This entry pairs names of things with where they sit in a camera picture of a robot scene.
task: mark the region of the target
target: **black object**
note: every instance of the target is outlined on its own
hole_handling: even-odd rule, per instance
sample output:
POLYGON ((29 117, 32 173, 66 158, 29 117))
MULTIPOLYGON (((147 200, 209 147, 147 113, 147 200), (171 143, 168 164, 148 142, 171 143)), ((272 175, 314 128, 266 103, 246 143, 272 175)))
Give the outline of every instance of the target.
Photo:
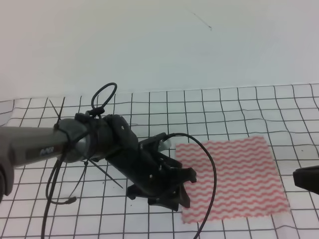
POLYGON ((74 119, 61 120, 61 107, 59 114, 56 111, 58 121, 53 129, 0 127, 0 200, 3 194, 8 195, 12 190, 14 167, 59 157, 46 188, 47 204, 41 229, 41 238, 44 238, 50 204, 71 204, 76 200, 70 196, 65 202, 52 201, 62 163, 84 161, 87 165, 88 161, 94 163, 105 158, 134 183, 127 188, 127 196, 130 199, 148 198, 149 205, 163 206, 175 211, 178 210, 179 204, 189 208, 190 199, 183 184, 187 181, 196 182, 196 172, 192 168, 182 168, 180 162, 159 152, 163 150, 163 142, 169 138, 186 136, 204 150, 214 170, 212 198, 206 216, 194 237, 197 238, 209 216, 216 193, 217 174, 211 155, 197 139, 188 134, 161 133, 138 142, 138 138, 123 117, 107 115, 102 118, 103 108, 114 95, 116 88, 115 83, 102 87, 92 98, 92 110, 85 114, 78 113, 74 119), (114 86, 113 92, 102 106, 95 107, 94 99, 108 86, 114 86))
POLYGON ((293 176, 297 187, 319 194, 319 166, 299 168, 293 176))

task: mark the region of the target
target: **white grid surface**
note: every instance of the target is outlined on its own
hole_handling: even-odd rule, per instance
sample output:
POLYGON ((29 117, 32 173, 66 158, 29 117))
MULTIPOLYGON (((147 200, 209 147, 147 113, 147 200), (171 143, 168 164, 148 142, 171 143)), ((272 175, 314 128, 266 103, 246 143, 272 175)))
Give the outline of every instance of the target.
MULTIPOLYGON (((107 93, 99 96, 101 104, 107 93)), ((59 110, 63 98, 50 98, 59 110)), ((90 109, 89 96, 66 97, 62 118, 90 109)), ((201 239, 319 238, 319 195, 294 186, 292 172, 319 165, 319 84, 116 94, 106 114, 120 114, 140 140, 161 132, 185 132, 200 141, 262 135, 269 143, 292 214, 207 222, 201 239)), ((56 114, 47 98, 0 102, 0 125, 52 127, 56 114)), ((165 153, 174 158, 173 139, 165 153)), ((51 159, 15 170, 14 187, 0 204, 1 238, 39 238, 51 159)), ((124 188, 131 185, 105 160, 98 163, 124 188)), ((64 201, 83 163, 64 165, 54 198, 64 201)), ((181 211, 131 201, 125 190, 88 166, 71 205, 51 205, 47 238, 192 239, 199 225, 183 224, 181 211)))

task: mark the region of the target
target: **white backdrop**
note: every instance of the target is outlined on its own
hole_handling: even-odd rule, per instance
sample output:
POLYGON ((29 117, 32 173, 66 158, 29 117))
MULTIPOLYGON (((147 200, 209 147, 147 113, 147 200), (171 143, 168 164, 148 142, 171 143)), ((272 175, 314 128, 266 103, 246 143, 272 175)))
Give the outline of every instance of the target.
POLYGON ((317 0, 0 0, 0 98, 316 82, 317 0))

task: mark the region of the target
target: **pink wavy pattern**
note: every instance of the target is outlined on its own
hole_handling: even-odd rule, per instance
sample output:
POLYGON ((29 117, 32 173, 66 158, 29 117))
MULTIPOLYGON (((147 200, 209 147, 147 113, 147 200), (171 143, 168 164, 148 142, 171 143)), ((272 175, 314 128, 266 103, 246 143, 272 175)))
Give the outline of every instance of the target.
MULTIPOLYGON (((187 147, 185 144, 180 144, 180 149, 179 150, 183 150, 185 152, 190 152, 190 151, 200 151, 201 148, 199 146, 197 147, 187 147)), ((213 143, 212 144, 208 144, 205 146, 205 148, 207 150, 210 150, 210 149, 213 149, 215 151, 218 151, 218 150, 229 150, 229 149, 244 149, 244 148, 248 148, 248 149, 251 149, 251 148, 256 148, 256 147, 260 147, 260 148, 268 148, 268 145, 264 145, 264 141, 262 139, 260 140, 256 140, 255 141, 255 144, 252 145, 250 143, 246 143, 246 144, 236 144, 236 143, 233 143, 233 144, 229 144, 229 145, 226 145, 226 146, 218 146, 218 145, 214 145, 213 143)))
MULTIPOLYGON (((184 165, 184 168, 187 168, 187 167, 194 167, 196 165, 196 167, 208 167, 208 168, 211 168, 211 163, 208 163, 208 162, 189 162, 189 161, 186 161, 186 160, 181 160, 181 162, 183 163, 184 165)), ((271 161, 265 161, 265 162, 262 162, 262 163, 256 163, 256 160, 253 158, 251 160, 241 160, 241 161, 236 161, 236 160, 232 160, 232 161, 229 161, 227 162, 227 165, 232 165, 232 164, 235 164, 235 165, 238 165, 238 164, 242 164, 242 165, 247 165, 247 167, 250 167, 250 163, 253 163, 254 166, 261 166, 262 164, 268 164, 268 165, 274 165, 271 161)), ((215 163, 216 166, 223 166, 225 165, 224 163, 215 163)))
MULTIPOLYGON (((245 213, 245 214, 240 214, 240 213, 236 213, 232 216, 228 216, 228 215, 225 215, 223 218, 224 219, 232 219, 232 218, 242 218, 242 217, 263 217, 263 216, 268 216, 268 215, 271 215, 271 214, 276 214, 276 213, 285 213, 287 212, 287 209, 286 208, 281 208, 281 209, 276 209, 276 210, 272 210, 272 211, 268 211, 267 213, 245 213)), ((194 217, 193 215, 188 215, 189 217, 189 221, 188 222, 185 222, 184 223, 197 223, 198 222, 198 217, 201 218, 201 220, 204 219, 204 216, 205 214, 201 214, 201 215, 198 215, 197 217, 194 217)), ((220 220, 220 217, 219 216, 213 216, 213 214, 210 214, 210 216, 208 217, 208 220, 209 221, 213 221, 213 220, 220 220)))
MULTIPOLYGON (((217 191, 209 220, 289 212, 289 204, 267 142, 263 137, 204 143, 217 169, 217 191)), ((176 158, 192 167, 197 182, 185 183, 191 207, 182 208, 185 223, 201 222, 214 186, 207 155, 196 144, 177 144, 176 158)))
MULTIPOLYGON (((252 157, 252 156, 259 157, 260 154, 268 154, 269 150, 268 149, 267 150, 261 150, 261 151, 258 151, 258 152, 255 152, 255 151, 251 152, 249 150, 247 150, 247 151, 242 150, 241 152, 245 152, 245 153, 248 153, 248 154, 244 154, 244 153, 238 154, 238 152, 236 152, 236 151, 230 151, 227 155, 225 155, 223 153, 214 153, 214 152, 209 151, 209 153, 212 156, 214 156, 214 157, 221 157, 222 159, 229 160, 229 159, 238 159, 239 157, 246 157, 246 158, 247 157, 252 157)), ((193 153, 182 153, 182 152, 177 153, 176 152, 176 156, 178 156, 178 157, 187 157, 188 159, 184 159, 186 161, 192 160, 192 159, 189 159, 189 157, 192 157, 192 156, 196 157, 196 158, 198 158, 198 157, 207 157, 207 155, 204 152, 198 152, 198 153, 195 153, 195 152, 193 152, 193 153)))

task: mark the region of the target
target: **wire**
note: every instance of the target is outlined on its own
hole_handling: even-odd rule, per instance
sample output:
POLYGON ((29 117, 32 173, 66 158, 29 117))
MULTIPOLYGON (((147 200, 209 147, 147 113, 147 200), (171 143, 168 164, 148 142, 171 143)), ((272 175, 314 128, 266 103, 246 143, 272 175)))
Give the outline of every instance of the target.
MULTIPOLYGON (((56 170, 56 168, 57 168, 57 163, 58 163, 58 161, 55 162, 55 164, 54 164, 54 166, 53 166, 53 169, 52 169, 52 171, 51 171, 51 174, 50 174, 50 176, 49 176, 48 182, 47 182, 47 184, 46 184, 45 197, 46 197, 47 200, 49 199, 49 185, 50 185, 50 183, 51 183, 53 174, 54 174, 54 172, 55 172, 55 170, 56 170)), ((77 198, 76 198, 76 197, 71 197, 71 196, 72 196, 72 194, 74 193, 74 191, 76 190, 76 188, 79 186, 79 184, 80 184, 80 182, 81 182, 81 180, 82 180, 82 178, 83 178, 83 176, 84 176, 84 174, 85 174, 85 172, 86 172, 87 165, 88 165, 87 161, 84 162, 84 165, 85 165, 85 166, 84 166, 83 172, 82 172, 82 174, 81 174, 81 177, 80 177, 80 179, 78 180, 77 184, 75 185, 75 187, 74 187, 72 193, 70 194, 69 199, 66 200, 66 201, 64 201, 64 202, 55 202, 55 201, 51 200, 51 203, 52 203, 52 204, 55 204, 55 205, 65 205, 65 204, 74 203, 74 202, 76 201, 77 198)))
POLYGON ((171 133, 171 134, 168 134, 164 141, 168 140, 169 138, 172 138, 172 137, 176 137, 176 136, 185 136, 185 137, 188 137, 190 139, 192 139, 193 141, 195 141, 203 150, 204 152, 207 154, 210 162, 211 162, 211 165, 213 166, 213 172, 214 172, 214 187, 213 187, 213 194, 212 194, 212 197, 211 197, 211 200, 210 200, 210 203, 209 203, 209 206, 208 206, 208 209, 207 209, 207 212, 206 212, 206 215, 204 217, 204 220, 203 222, 201 223, 196 235, 194 236, 194 239, 198 238, 199 234, 201 233, 201 231, 203 230, 203 227, 209 217, 209 213, 210 213, 210 210, 213 206, 213 202, 214 202, 214 199, 215 199, 215 194, 216 194, 216 189, 217 189, 217 170, 216 170, 216 165, 214 163, 214 160, 213 158, 211 157, 211 155, 209 154, 209 152, 207 151, 207 149, 204 147, 204 145, 202 145, 196 138, 194 138, 193 136, 187 134, 187 133, 171 133))
POLYGON ((60 171, 62 162, 65 159, 65 155, 66 154, 63 153, 61 158, 60 158, 60 160, 57 160, 57 162, 56 162, 57 166, 56 166, 56 170, 55 170, 55 173, 54 173, 50 194, 48 195, 48 200, 46 201, 46 205, 45 205, 45 209, 44 209, 42 228, 41 228, 41 239, 44 239, 46 220, 47 220, 47 217, 48 217, 49 208, 50 208, 50 204, 51 204, 52 197, 53 197, 53 192, 54 192, 55 184, 56 184, 56 181, 57 181, 57 178, 58 178, 58 175, 59 175, 59 171, 60 171))
POLYGON ((106 99, 106 101, 104 101, 104 103, 101 105, 102 108, 104 108, 106 106, 106 104, 111 100, 111 98, 113 97, 113 95, 115 94, 116 92, 116 89, 118 88, 118 85, 114 82, 112 83, 108 83, 106 84, 105 86, 101 87, 95 94, 94 96, 92 97, 92 100, 91 100, 91 107, 92 109, 95 109, 95 106, 94 106, 94 101, 95 101, 95 98, 106 88, 108 88, 109 86, 114 86, 114 89, 112 91, 112 93, 110 94, 110 96, 106 99))
MULTIPOLYGON (((62 114, 62 110, 63 110, 63 106, 64 106, 64 101, 65 101, 65 98, 63 98, 63 101, 62 101, 62 106, 61 106, 61 109, 60 109, 60 112, 58 113, 56 108, 54 107, 53 103, 51 100, 49 100, 56 115, 58 116, 58 120, 57 122, 55 123, 54 125, 54 128, 57 129, 57 130, 60 130, 60 131, 63 131, 61 129, 59 129, 59 122, 61 121, 61 114, 62 114)), ((53 166, 53 169, 50 173, 50 176, 49 176, 49 179, 48 179, 48 182, 46 184, 46 188, 45 188, 45 196, 47 198, 47 200, 49 200, 49 186, 50 186, 50 183, 51 183, 51 180, 52 180, 52 177, 53 177, 53 174, 54 172, 56 171, 58 167, 58 160, 55 162, 54 166, 53 166)), ((55 202, 55 201, 52 201, 52 198, 51 198, 51 203, 52 204, 56 204, 56 205, 64 205, 64 204, 71 204, 71 203, 74 203, 76 201, 76 197, 72 197, 72 198, 69 198, 68 200, 66 200, 65 202, 55 202)))

